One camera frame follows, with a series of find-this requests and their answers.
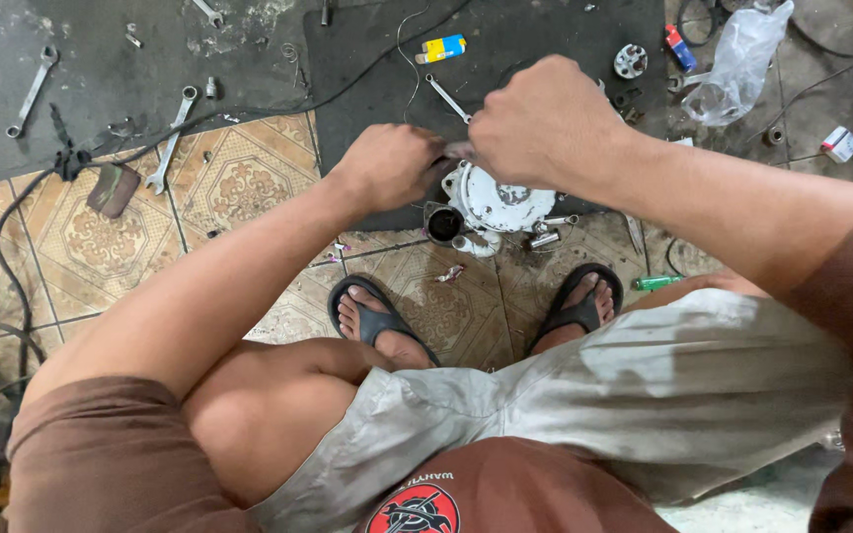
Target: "brown t-shirt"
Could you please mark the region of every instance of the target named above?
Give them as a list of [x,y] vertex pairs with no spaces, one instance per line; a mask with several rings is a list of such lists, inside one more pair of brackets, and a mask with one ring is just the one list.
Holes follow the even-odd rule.
[[[853,355],[853,231],[784,303]],[[846,459],[824,484],[815,532],[853,532],[853,398],[842,430]],[[222,495],[178,402],[154,381],[102,378],[52,391],[16,418],[8,453],[13,531],[259,530]],[[413,517],[441,533],[673,531],[586,457],[517,438],[427,461],[357,530],[409,529]]]

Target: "sandal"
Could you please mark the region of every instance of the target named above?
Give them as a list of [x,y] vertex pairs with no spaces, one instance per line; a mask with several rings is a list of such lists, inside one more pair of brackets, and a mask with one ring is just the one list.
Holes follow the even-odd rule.
[[341,296],[344,296],[344,294],[348,292],[348,288],[352,285],[366,288],[367,291],[371,293],[371,296],[377,298],[387,308],[386,313],[381,313],[379,311],[368,309],[361,302],[354,302],[357,304],[357,314],[359,315],[358,319],[360,320],[360,331],[358,333],[360,333],[362,343],[373,346],[374,341],[377,340],[377,336],[384,330],[403,333],[420,343],[420,346],[423,346],[429,360],[433,361],[433,364],[435,364],[437,368],[441,366],[440,359],[438,359],[433,351],[423,341],[421,341],[415,333],[413,333],[409,324],[404,321],[400,316],[400,313],[397,312],[397,309],[390,303],[390,299],[384,294],[384,291],[380,290],[380,287],[374,285],[373,282],[367,278],[362,278],[360,276],[348,276],[335,285],[335,288],[331,289],[331,294],[328,296],[328,316],[331,318],[331,323],[335,325],[338,335],[347,339],[347,336],[341,332],[341,322],[338,321],[338,315],[341,313],[338,311],[338,306],[341,304]]
[[623,300],[623,284],[621,279],[613,270],[598,263],[588,263],[572,270],[572,273],[565,278],[565,283],[558,288],[558,294],[551,301],[551,307],[548,314],[545,315],[545,321],[539,327],[539,333],[536,339],[529,345],[525,357],[529,357],[532,349],[541,341],[542,337],[563,325],[576,323],[585,329],[585,334],[588,334],[597,328],[601,327],[601,317],[598,316],[597,304],[594,302],[594,289],[588,292],[585,299],[576,305],[572,305],[566,309],[562,309],[565,300],[572,294],[575,287],[581,283],[581,279],[592,272],[598,273],[598,281],[604,280],[608,284],[611,291],[611,298],[614,300],[614,315],[617,316],[621,312],[621,302]]

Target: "hand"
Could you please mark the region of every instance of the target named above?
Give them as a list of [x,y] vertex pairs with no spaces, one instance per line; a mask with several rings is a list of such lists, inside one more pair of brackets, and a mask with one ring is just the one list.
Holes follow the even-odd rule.
[[577,63],[552,55],[486,96],[469,124],[475,153],[466,159],[501,183],[575,192],[613,178],[638,137]]
[[331,176],[368,212],[399,208],[424,197],[432,183],[453,172],[443,157],[446,141],[408,124],[375,124],[354,141]]

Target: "white box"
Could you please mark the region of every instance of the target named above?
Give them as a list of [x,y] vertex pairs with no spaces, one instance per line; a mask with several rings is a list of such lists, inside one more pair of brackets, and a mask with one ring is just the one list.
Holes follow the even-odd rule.
[[822,143],[822,151],[836,163],[844,163],[853,155],[853,134],[838,126]]

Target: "clear plastic bag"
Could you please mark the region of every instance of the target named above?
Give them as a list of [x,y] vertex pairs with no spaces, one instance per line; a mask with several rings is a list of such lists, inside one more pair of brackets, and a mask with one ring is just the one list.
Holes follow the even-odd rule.
[[709,78],[683,99],[683,110],[707,126],[725,126],[749,113],[794,9],[788,0],[771,14],[758,9],[734,13],[719,38]]

